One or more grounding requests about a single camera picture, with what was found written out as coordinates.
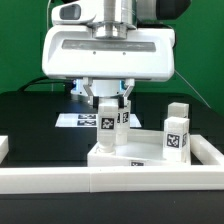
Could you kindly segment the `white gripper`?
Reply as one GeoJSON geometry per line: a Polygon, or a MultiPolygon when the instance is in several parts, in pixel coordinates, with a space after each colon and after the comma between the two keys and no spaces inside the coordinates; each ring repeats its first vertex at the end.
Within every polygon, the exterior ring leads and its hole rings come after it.
{"type": "Polygon", "coordinates": [[[118,105],[126,107],[135,80],[166,81],[174,73],[171,29],[130,30],[127,38],[95,39],[86,26],[56,25],[45,38],[42,69],[49,77],[83,78],[89,104],[97,108],[99,97],[93,79],[125,79],[118,105]]]}

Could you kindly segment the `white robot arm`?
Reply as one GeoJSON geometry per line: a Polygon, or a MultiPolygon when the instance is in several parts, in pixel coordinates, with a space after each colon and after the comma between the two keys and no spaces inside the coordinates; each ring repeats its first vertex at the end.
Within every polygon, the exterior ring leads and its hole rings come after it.
{"type": "Polygon", "coordinates": [[[120,108],[137,80],[174,74],[176,19],[191,0],[75,0],[52,10],[42,69],[51,78],[79,79],[92,105],[117,97],[120,108]]]}

